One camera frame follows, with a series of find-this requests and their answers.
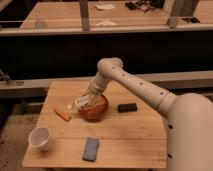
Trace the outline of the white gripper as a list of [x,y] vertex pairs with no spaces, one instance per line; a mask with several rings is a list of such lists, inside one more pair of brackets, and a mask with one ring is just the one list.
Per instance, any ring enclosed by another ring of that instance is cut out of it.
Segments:
[[103,80],[93,77],[90,81],[88,91],[95,95],[101,95],[106,89],[106,83]]

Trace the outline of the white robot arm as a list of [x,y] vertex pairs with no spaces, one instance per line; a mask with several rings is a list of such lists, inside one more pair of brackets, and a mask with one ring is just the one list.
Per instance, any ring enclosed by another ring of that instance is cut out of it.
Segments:
[[123,70],[119,58],[97,63],[89,91],[115,80],[167,120],[167,171],[213,171],[213,103],[203,95],[175,95]]

